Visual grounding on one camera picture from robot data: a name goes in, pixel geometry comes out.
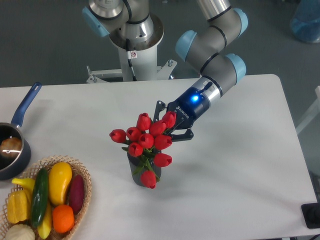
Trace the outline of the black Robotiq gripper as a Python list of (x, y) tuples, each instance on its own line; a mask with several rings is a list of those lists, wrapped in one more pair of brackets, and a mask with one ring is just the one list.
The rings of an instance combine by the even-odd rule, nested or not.
[(176, 113), (176, 121), (172, 129), (186, 130), (181, 134), (171, 134), (172, 142), (191, 140), (194, 137), (194, 133), (190, 128), (210, 107), (210, 100), (206, 93), (206, 88), (197, 89), (196, 87), (190, 87), (168, 105), (158, 100), (155, 105), (153, 122), (161, 120), (162, 116), (168, 111), (174, 112)]

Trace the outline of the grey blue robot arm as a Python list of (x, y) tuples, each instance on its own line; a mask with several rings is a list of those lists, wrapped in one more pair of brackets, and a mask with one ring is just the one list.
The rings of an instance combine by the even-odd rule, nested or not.
[[(200, 77), (175, 101), (159, 101), (154, 113), (155, 121), (161, 111), (177, 114), (176, 123), (168, 130), (174, 142), (192, 139), (194, 122), (246, 74), (239, 56), (220, 54), (247, 29), (246, 14), (227, 0), (200, 0), (198, 5), (208, 28), (202, 34), (186, 31), (175, 51)], [(109, 37), (117, 47), (125, 82), (155, 80), (160, 75), (157, 47), (164, 27), (150, 12), (147, 0), (91, 0), (82, 15), (98, 36)]]

